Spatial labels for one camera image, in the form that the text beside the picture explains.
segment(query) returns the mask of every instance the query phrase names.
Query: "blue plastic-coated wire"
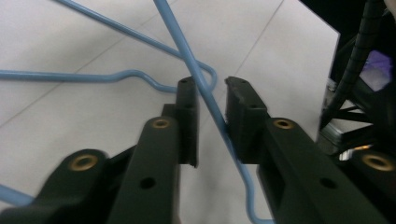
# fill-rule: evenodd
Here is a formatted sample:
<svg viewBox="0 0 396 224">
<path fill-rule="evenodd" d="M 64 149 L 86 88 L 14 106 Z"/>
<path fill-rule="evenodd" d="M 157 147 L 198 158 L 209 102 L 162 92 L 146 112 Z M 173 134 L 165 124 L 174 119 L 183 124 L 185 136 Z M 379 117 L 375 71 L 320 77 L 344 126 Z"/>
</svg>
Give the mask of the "blue plastic-coated wire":
<svg viewBox="0 0 396 224">
<path fill-rule="evenodd" d="M 15 206 L 24 206 L 32 202 L 33 197 L 4 185 L 0 185 L 0 200 Z"/>
<path fill-rule="evenodd" d="M 174 39 L 178 50 L 180 53 L 183 55 L 183 58 L 185 60 L 185 64 L 189 68 L 189 71 L 195 81 L 195 84 L 198 87 L 199 92 L 204 98 L 204 101 L 206 103 L 206 106 L 208 107 L 218 129 L 221 134 L 221 137 L 223 138 L 225 145 L 227 146 L 231 157 L 233 158 L 233 162 L 235 163 L 240 175 L 242 176 L 242 179 L 245 183 L 245 188 L 247 192 L 247 216 L 250 219 L 252 223 L 255 224 L 270 224 L 274 223 L 273 220 L 269 219 L 260 219 L 256 216 L 256 213 L 254 211 L 254 185 L 253 181 L 250 177 L 250 173 L 248 172 L 248 168 L 246 167 L 245 164 L 242 164 L 239 162 L 239 160 L 235 156 L 235 152 L 233 149 L 233 144 L 231 142 L 230 137 L 227 134 L 226 130 L 226 122 L 221 115 L 219 106 L 216 103 L 215 98 L 213 97 L 211 91 L 207 87 L 206 81 L 204 76 L 202 75 L 201 70 L 199 69 L 199 66 L 197 62 L 194 59 L 194 56 L 191 52 L 191 49 L 189 47 L 189 44 L 186 41 L 186 38 L 184 37 L 183 33 L 181 32 L 180 27 L 177 24 L 177 20 L 169 7 L 168 3 L 166 0 L 154 0 L 154 3 L 156 7 L 158 8 L 163 21 L 168 28 L 169 33 L 171 34 L 172 38 Z"/>
<path fill-rule="evenodd" d="M 122 33 L 124 33 L 124 34 L 126 34 L 128 36 L 134 37 L 134 38 L 136 38 L 138 40 L 141 40 L 141 41 L 151 45 L 152 47 L 154 47 L 156 49 L 160 49 L 160 50 L 162 50 L 162 51 L 164 51 L 164 52 L 166 52 L 166 53 L 168 53 L 170 55 L 173 55 L 173 56 L 175 56 L 175 57 L 177 57 L 177 58 L 179 58 L 181 60 L 183 59 L 182 55 L 177 50 L 172 49 L 171 47 L 166 46 L 165 44 L 163 44 L 163 43 L 161 43 L 161 42 L 159 42 L 157 40 L 154 40 L 154 39 L 152 39 L 152 38 L 150 38 L 150 37 L 148 37 L 146 35 L 140 34 L 136 30 L 133 30 L 133 29 L 127 27 L 127 26 L 124 26 L 124 25 L 116 22 L 116 21 L 113 21 L 110 18 L 105 17 L 105 16 L 103 16 L 103 15 L 101 15 L 101 14 L 99 14 L 99 13 L 93 11 L 93 10 L 90 10 L 87 7 L 84 7 L 84 6 L 82 6 L 82 5 L 80 5 L 80 4 L 76 3 L 76 2 L 71 1 L 71 0 L 56 0 L 56 1 L 58 1 L 59 3 L 64 4 L 65 6 L 71 7 L 71 8 L 73 8 L 76 11 L 79 11 L 82 14 L 84 14 L 84 15 L 86 15 L 86 16 L 88 16 L 88 17 L 90 17 L 90 18 L 92 18 L 92 19 L 94 19 L 96 21 L 99 21 L 99 22 L 103 23 L 103 24 L 109 26 L 112 29 L 115 29 L 115 30 L 117 30 L 119 32 L 122 32 Z M 216 85 L 217 85 L 217 82 L 218 82 L 218 75 L 217 75 L 215 69 L 213 69 L 212 67 L 210 67 L 209 65 L 207 65 L 205 63 L 201 63 L 199 61 L 197 61 L 197 62 L 199 64 L 199 66 L 202 69 L 206 70 L 206 72 L 209 73 L 209 75 L 211 76 L 210 90 L 213 91 L 215 89 Z"/>
<path fill-rule="evenodd" d="M 0 70 L 0 78 L 20 79 L 36 81 L 67 81 L 67 82 L 117 82 L 127 77 L 140 77 L 150 86 L 158 91 L 177 92 L 176 87 L 165 86 L 158 83 L 152 77 L 139 70 L 125 70 L 110 75 L 89 75 L 89 74 L 69 74 L 69 73 L 42 73 Z"/>
</svg>

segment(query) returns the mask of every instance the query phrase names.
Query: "black plastic part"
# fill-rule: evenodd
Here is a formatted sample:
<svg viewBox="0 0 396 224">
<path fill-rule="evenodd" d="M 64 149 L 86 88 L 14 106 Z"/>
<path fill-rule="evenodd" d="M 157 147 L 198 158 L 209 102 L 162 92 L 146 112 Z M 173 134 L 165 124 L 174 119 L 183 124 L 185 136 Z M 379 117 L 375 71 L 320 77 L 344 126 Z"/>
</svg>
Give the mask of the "black plastic part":
<svg viewBox="0 0 396 224">
<path fill-rule="evenodd" d="M 174 105 L 164 105 L 162 116 L 177 120 L 180 129 L 180 164 L 198 166 L 199 102 L 192 77 L 181 79 L 177 84 Z"/>
<path fill-rule="evenodd" d="M 277 224 L 388 223 L 297 123 L 277 120 L 265 123 L 258 169 Z"/>
<path fill-rule="evenodd" d="M 170 117 L 146 123 L 107 224 L 179 222 L 178 134 Z"/>
<path fill-rule="evenodd" d="M 372 150 L 355 151 L 344 171 L 390 223 L 396 223 L 396 160 Z"/>
<path fill-rule="evenodd" d="M 264 122 L 269 119 L 267 107 L 246 80 L 228 77 L 225 83 L 228 86 L 225 115 L 236 155 L 242 163 L 257 164 L 259 139 Z"/>
<path fill-rule="evenodd" d="M 105 199 L 102 197 L 106 192 L 103 173 L 107 163 L 106 154 L 99 150 L 84 149 L 68 156 L 50 175 L 31 204 L 5 210 L 0 223 L 103 222 L 107 212 L 100 211 Z"/>
</svg>

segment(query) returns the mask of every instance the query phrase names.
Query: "blue tube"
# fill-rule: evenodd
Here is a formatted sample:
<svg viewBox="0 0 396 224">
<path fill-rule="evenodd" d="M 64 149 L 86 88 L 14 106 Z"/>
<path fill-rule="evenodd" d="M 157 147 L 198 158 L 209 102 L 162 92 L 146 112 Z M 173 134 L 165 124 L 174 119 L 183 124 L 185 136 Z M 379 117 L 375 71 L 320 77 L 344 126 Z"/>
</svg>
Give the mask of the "blue tube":
<svg viewBox="0 0 396 224">
<path fill-rule="evenodd" d="M 15 206 L 24 206 L 33 201 L 33 197 L 15 189 L 0 185 L 0 201 L 9 203 Z"/>
<path fill-rule="evenodd" d="M 71 1 L 71 0 L 56 0 L 56 1 L 66 5 L 68 7 L 71 7 L 74 10 L 79 11 L 82 14 L 84 14 L 84 15 L 86 15 L 88 17 L 91 17 L 94 20 L 99 21 L 99 22 L 101 22 L 101 23 L 103 23 L 103 24 L 105 24 L 105 25 L 107 25 L 107 26 L 109 26 L 109 27 L 111 27 L 111 28 L 113 28 L 115 30 L 118 30 L 118 31 L 128 35 L 128 36 L 131 36 L 131 37 L 134 37 L 134 38 L 139 39 L 141 41 L 144 41 L 147 44 L 153 46 L 154 48 L 163 50 L 164 52 L 166 52 L 168 54 L 171 54 L 171 55 L 173 55 L 173 56 L 175 56 L 175 57 L 177 57 L 179 59 L 183 59 L 182 55 L 177 50 L 172 49 L 169 46 L 166 46 L 165 44 L 163 44 L 163 43 L 161 43 L 159 41 L 156 41 L 156 40 L 154 40 L 154 39 L 152 39 L 152 38 L 150 38 L 150 37 L 148 37 L 146 35 L 142 35 L 142 34 L 138 33 L 137 31 L 135 31 L 133 29 L 130 29 L 130 28 L 128 28 L 128 27 L 126 27 L 126 26 L 124 26 L 124 25 L 122 25 L 122 24 L 120 24 L 120 23 L 118 23 L 116 21 L 111 20 L 108 17 L 105 17 L 105 16 L 103 16 L 103 15 L 101 15 L 101 14 L 99 14 L 99 13 L 93 11 L 93 10 L 90 10 L 87 7 L 84 7 L 84 6 L 82 6 L 82 5 L 78 4 L 78 3 L 75 3 L 73 1 Z M 199 66 L 201 68 L 203 68 L 204 70 L 206 70 L 207 73 L 210 74 L 210 76 L 211 76 L 210 90 L 213 91 L 215 89 L 216 85 L 217 85 L 217 82 L 218 82 L 218 75 L 217 75 L 215 69 L 213 69 L 212 67 L 210 67 L 209 65 L 207 65 L 205 63 L 198 62 L 198 64 L 199 64 Z"/>
<path fill-rule="evenodd" d="M 233 162 L 235 163 L 239 174 L 242 176 L 242 179 L 244 180 L 245 183 L 245 188 L 247 192 L 247 215 L 252 223 L 255 224 L 270 224 L 274 223 L 273 220 L 268 220 L 268 219 L 259 219 L 254 211 L 254 185 L 253 181 L 250 177 L 250 174 L 248 172 L 248 168 L 246 165 L 242 164 L 239 162 L 239 160 L 235 156 L 235 152 L 233 149 L 233 144 L 231 142 L 230 137 L 227 134 L 226 131 L 226 123 L 221 115 L 219 106 L 216 104 L 216 100 L 213 97 L 212 93 L 210 92 L 209 88 L 207 87 L 207 84 L 205 82 L 205 78 L 202 75 L 201 70 L 199 69 L 199 66 L 197 62 L 194 59 L 194 56 L 190 50 L 190 47 L 181 32 L 180 27 L 177 24 L 177 20 L 172 13 L 171 8 L 169 7 L 168 3 L 166 0 L 154 0 L 154 3 L 158 10 L 160 11 L 161 16 L 163 17 L 163 21 L 166 25 L 166 27 L 169 30 L 169 33 L 173 37 L 178 50 L 182 54 L 185 63 L 187 67 L 189 68 L 189 71 L 192 75 L 192 77 L 195 80 L 195 83 L 198 87 L 198 90 L 202 94 L 204 101 L 220 131 L 221 137 L 223 138 L 227 148 L 229 149 L 229 152 L 233 158 Z"/>
<path fill-rule="evenodd" d="M 0 70 L 0 78 L 20 79 L 36 81 L 67 81 L 67 82 L 116 82 L 127 77 L 140 77 L 158 91 L 176 92 L 176 87 L 164 86 L 152 77 L 138 70 L 125 70 L 111 75 L 89 75 L 89 74 L 69 74 L 69 73 L 42 73 Z"/>
</svg>

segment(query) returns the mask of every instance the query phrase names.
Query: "tile floor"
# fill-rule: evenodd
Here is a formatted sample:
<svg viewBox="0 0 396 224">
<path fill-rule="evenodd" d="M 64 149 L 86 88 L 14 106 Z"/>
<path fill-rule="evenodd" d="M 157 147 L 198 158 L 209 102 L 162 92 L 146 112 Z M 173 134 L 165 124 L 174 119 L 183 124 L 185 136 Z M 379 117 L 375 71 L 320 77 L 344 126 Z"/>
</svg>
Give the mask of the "tile floor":
<svg viewBox="0 0 396 224">
<path fill-rule="evenodd" d="M 151 1 L 78 2 L 174 46 Z M 218 71 L 214 95 L 222 111 L 223 79 L 242 77 L 272 116 L 296 120 L 316 139 L 338 38 L 331 27 L 295 0 L 169 2 L 196 58 Z M 133 68 L 166 85 L 189 75 L 183 62 L 54 1 L 0 5 L 0 69 L 110 74 Z M 32 195 L 76 150 L 114 156 L 134 145 L 145 121 L 175 100 L 137 78 L 111 84 L 1 80 L 0 97 L 0 183 Z M 243 183 L 203 102 L 200 119 L 200 166 L 182 166 L 181 220 L 249 223 Z M 258 214 L 271 217 L 257 192 Z"/>
</svg>

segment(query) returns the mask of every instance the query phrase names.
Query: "blue wire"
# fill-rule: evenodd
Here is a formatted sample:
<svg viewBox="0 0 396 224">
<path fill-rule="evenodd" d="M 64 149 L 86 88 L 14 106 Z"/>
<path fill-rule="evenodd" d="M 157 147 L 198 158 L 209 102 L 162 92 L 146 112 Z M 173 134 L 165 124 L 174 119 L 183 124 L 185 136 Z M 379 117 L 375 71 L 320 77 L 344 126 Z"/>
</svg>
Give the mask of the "blue wire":
<svg viewBox="0 0 396 224">
<path fill-rule="evenodd" d="M 127 77 L 140 77 L 158 91 L 177 92 L 176 87 L 164 86 L 146 73 L 138 70 L 125 70 L 110 75 L 68 74 L 68 73 L 42 73 L 0 70 L 0 78 L 37 80 L 37 81 L 67 81 L 67 82 L 117 82 Z"/>
<path fill-rule="evenodd" d="M 31 203 L 33 197 L 0 184 L 0 199 L 16 206 L 24 206 Z"/>
<path fill-rule="evenodd" d="M 84 7 L 78 3 L 71 1 L 71 0 L 56 0 L 56 1 L 58 1 L 61 4 L 64 4 L 65 6 L 71 7 L 74 10 L 79 11 L 82 14 L 84 14 L 88 17 L 91 17 L 94 20 L 97 20 L 97 21 L 99 21 L 99 22 L 101 22 L 115 30 L 118 30 L 118 31 L 128 35 L 128 36 L 131 36 L 131 37 L 139 39 L 143 42 L 146 42 L 147 44 L 153 46 L 154 48 L 163 50 L 164 52 L 171 54 L 179 59 L 183 59 L 182 55 L 177 50 L 172 49 L 169 46 L 166 46 L 165 44 L 163 44 L 157 40 L 154 40 L 146 35 L 140 34 L 137 31 L 135 31 L 127 26 L 124 26 L 116 21 L 113 21 L 110 18 L 105 17 L 93 10 L 90 10 L 87 7 Z M 215 69 L 213 69 L 212 67 L 210 67 L 209 65 L 207 65 L 205 63 L 201 63 L 199 61 L 197 61 L 197 62 L 202 69 L 206 70 L 206 72 L 210 74 L 210 76 L 211 76 L 210 90 L 213 91 L 217 85 L 217 82 L 218 82 L 218 75 L 217 75 Z"/>
<path fill-rule="evenodd" d="M 211 91 L 207 87 L 205 78 L 202 75 L 202 72 L 199 69 L 197 62 L 194 59 L 194 56 L 191 52 L 189 44 L 187 43 L 183 33 L 181 32 L 181 29 L 177 24 L 177 20 L 173 14 L 171 8 L 169 7 L 166 0 L 154 0 L 154 3 L 156 5 L 156 7 L 158 8 L 158 10 L 163 18 L 163 21 L 164 21 L 166 27 L 168 28 L 169 33 L 173 37 L 178 50 L 183 55 L 185 64 L 189 68 L 189 71 L 190 71 L 193 79 L 195 80 L 198 90 L 204 98 L 204 101 L 205 101 L 205 103 L 206 103 L 218 129 L 219 129 L 221 137 L 223 138 L 223 140 L 231 154 L 231 157 L 233 158 L 233 162 L 235 163 L 235 165 L 239 171 L 239 174 L 242 176 L 242 179 L 245 183 L 246 192 L 247 192 L 247 215 L 248 215 L 250 221 L 255 224 L 274 223 L 273 220 L 259 219 L 256 216 L 256 213 L 254 211 L 254 185 L 253 185 L 253 181 L 250 177 L 250 174 L 248 172 L 248 168 L 246 167 L 246 165 L 240 163 L 239 160 L 235 156 L 232 141 L 227 134 L 226 122 L 225 122 L 223 116 L 221 115 L 219 106 L 216 104 L 215 98 L 213 97 Z"/>
</svg>

